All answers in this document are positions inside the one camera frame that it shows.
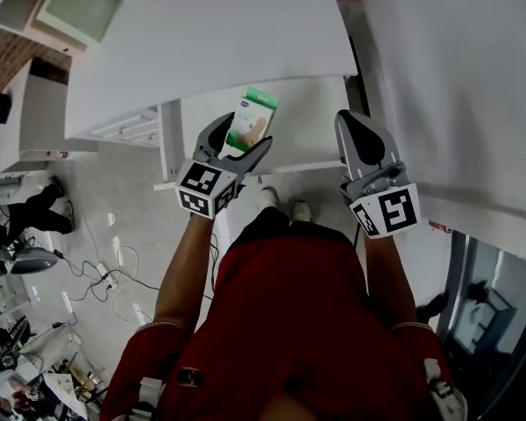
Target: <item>white marker cube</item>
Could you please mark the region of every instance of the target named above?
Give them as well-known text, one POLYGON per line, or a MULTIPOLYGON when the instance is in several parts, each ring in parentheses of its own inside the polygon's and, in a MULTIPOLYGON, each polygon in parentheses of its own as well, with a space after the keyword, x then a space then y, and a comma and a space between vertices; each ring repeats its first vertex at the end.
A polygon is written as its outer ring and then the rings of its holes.
POLYGON ((177 176, 177 201, 186 211, 214 218, 236 196, 237 179, 234 173, 187 159, 177 176))
POLYGON ((421 222, 415 184, 363 196, 349 207, 370 239, 394 235, 421 222))

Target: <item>white shoe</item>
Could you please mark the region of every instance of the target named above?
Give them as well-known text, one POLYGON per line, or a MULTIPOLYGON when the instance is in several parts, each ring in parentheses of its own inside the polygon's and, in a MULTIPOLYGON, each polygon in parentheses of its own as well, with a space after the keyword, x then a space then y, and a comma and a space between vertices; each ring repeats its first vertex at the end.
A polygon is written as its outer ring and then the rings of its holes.
POLYGON ((297 201, 292 208, 292 221, 312 221, 312 209, 305 201, 297 201))
POLYGON ((279 196, 277 191, 272 187, 265 187, 260 191, 257 198, 257 213, 261 213, 267 207, 277 207, 279 205, 279 196))

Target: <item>shoe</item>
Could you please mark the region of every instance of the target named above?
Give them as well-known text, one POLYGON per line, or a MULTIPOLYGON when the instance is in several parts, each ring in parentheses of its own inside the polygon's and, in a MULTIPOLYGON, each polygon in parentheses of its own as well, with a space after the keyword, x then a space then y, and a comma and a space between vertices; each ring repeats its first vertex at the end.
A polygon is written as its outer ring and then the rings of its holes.
POLYGON ((292 221, 312 221, 312 209, 305 201, 298 200, 292 208, 292 221))
POLYGON ((279 195, 272 187, 265 187, 260 191, 257 198, 257 213, 261 213, 267 207, 277 207, 279 205, 279 195))
POLYGON ((60 184, 59 178, 57 178, 55 175, 51 176, 51 184, 59 190, 58 198, 62 198, 63 196, 65 196, 62 184, 60 184))
POLYGON ((69 201, 67 201, 62 215, 70 220, 70 232, 72 232, 74 230, 74 208, 69 201))

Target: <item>black pants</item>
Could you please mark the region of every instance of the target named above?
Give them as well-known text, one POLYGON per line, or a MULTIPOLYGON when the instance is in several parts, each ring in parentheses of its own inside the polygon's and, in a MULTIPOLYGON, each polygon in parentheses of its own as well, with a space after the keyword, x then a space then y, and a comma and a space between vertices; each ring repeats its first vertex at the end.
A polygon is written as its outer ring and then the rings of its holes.
POLYGON ((351 241, 341 232, 309 221, 295 221, 290 224, 288 216, 274 207, 267 207, 244 228, 232 246, 243 245, 254 240, 271 239, 287 235, 303 235, 319 239, 334 239, 348 243, 351 241))
POLYGON ((68 234, 72 231, 72 223, 66 217, 49 210, 57 198, 61 196, 55 185, 46 186, 43 191, 25 203, 10 204, 10 229, 6 245, 18 239, 25 228, 37 228, 40 231, 57 231, 68 234))

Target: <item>red sleeve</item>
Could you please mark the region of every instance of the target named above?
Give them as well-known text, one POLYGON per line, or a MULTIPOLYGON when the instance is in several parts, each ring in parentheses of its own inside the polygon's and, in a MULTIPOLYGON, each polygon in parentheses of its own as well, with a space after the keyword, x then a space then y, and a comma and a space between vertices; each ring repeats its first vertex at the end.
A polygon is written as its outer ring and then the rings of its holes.
POLYGON ((392 329, 392 335, 422 370, 424 370, 425 359, 436 359, 440 366, 441 379, 454 386, 440 339, 428 325, 403 323, 392 329))
POLYGON ((139 329, 123 351, 100 420, 111 421, 131 411, 139 401, 143 377, 165 382, 185 341, 185 333, 173 323, 152 323, 139 329))

